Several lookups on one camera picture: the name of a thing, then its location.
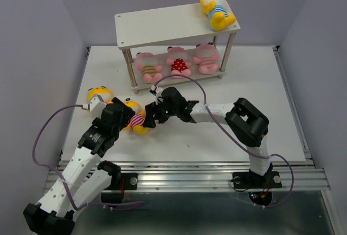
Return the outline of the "yellow toy red stripes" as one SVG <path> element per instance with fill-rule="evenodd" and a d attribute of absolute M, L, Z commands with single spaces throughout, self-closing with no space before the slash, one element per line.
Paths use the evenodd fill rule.
<path fill-rule="evenodd" d="M 124 130 L 132 129 L 132 131 L 137 135 L 146 134 L 149 129 L 143 126 L 146 115 L 145 110 L 138 102 L 131 100 L 129 97 L 126 98 L 125 104 L 133 109 L 135 115 L 131 118 L 130 123 L 124 128 Z"/>

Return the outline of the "pink frog toy orange stripes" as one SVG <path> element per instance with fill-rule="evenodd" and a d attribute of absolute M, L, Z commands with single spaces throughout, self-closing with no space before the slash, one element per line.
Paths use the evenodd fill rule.
<path fill-rule="evenodd" d="M 145 83 L 155 83 L 163 78 L 161 74 L 163 67 L 159 64 L 159 59 L 154 54 L 137 53 L 135 64 L 136 69 L 141 72 Z"/>

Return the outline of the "pink frog toy polka-dot dress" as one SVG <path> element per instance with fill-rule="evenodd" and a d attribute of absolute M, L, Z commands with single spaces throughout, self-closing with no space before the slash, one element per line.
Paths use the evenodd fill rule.
<path fill-rule="evenodd" d="M 166 59 L 166 64 L 171 67 L 171 75 L 175 79 L 182 79 L 182 76 L 190 76 L 191 71 L 189 67 L 190 56 L 188 52 L 182 47 L 172 47 L 167 48 L 168 57 Z"/>

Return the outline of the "pink frog toy striped shirt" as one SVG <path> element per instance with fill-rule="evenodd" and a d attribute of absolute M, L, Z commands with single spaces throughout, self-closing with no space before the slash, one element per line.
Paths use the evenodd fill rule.
<path fill-rule="evenodd" d="M 194 64 L 198 65 L 201 74 L 213 74 L 219 68 L 217 63 L 220 54 L 212 42 L 199 44 L 193 56 Z"/>

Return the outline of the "yellow toy blue striped shirt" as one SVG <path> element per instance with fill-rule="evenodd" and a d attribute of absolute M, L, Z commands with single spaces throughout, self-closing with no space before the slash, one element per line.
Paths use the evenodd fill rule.
<path fill-rule="evenodd" d="M 200 0 L 200 5 L 213 31 L 222 31 L 236 22 L 236 17 L 227 9 L 226 0 Z"/>

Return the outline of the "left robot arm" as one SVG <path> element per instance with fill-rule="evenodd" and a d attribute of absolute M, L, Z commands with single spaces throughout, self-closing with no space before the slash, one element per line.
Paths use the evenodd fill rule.
<path fill-rule="evenodd" d="M 123 202 L 130 177 L 122 175 L 120 166 L 102 160 L 119 138 L 120 131 L 130 123 L 134 110 L 116 97 L 111 103 L 105 103 L 100 96 L 78 107 L 89 110 L 95 118 L 62 172 L 45 165 L 58 178 L 37 203 L 29 203 L 23 211 L 29 229 L 36 234 L 71 234 L 78 215 L 93 205 L 94 198 L 107 188 L 118 188 L 120 196 L 114 203 L 103 203 L 103 207 L 124 211 L 145 204 L 143 201 Z"/>

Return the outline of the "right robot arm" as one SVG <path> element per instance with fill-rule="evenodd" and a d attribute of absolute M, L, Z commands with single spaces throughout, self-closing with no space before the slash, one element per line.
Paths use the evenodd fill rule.
<path fill-rule="evenodd" d="M 250 161 L 250 182 L 262 186 L 269 180 L 271 162 L 263 139 L 268 133 L 269 119 L 245 98 L 234 103 L 212 104 L 188 101 L 175 87 L 151 87 L 155 96 L 152 107 L 153 119 L 164 123 L 175 116 L 188 123 L 216 123 L 227 125 L 246 146 Z"/>

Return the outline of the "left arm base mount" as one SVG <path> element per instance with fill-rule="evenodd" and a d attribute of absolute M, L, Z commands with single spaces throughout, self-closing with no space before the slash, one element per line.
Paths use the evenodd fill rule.
<path fill-rule="evenodd" d="M 125 190 L 136 190 L 138 183 L 138 173 L 125 173 L 121 170 L 121 167 L 110 162 L 102 161 L 98 164 L 97 169 L 104 170 L 111 176 L 111 182 L 106 191 L 125 191 Z"/>

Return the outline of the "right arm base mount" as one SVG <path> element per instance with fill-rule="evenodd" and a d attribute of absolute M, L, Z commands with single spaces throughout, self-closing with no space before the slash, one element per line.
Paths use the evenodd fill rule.
<path fill-rule="evenodd" d="M 267 188 L 282 188 L 280 174 L 277 171 L 271 171 L 264 176 L 260 176 L 251 171 L 235 172 L 232 175 L 232 183 L 237 190 L 254 190 Z"/>

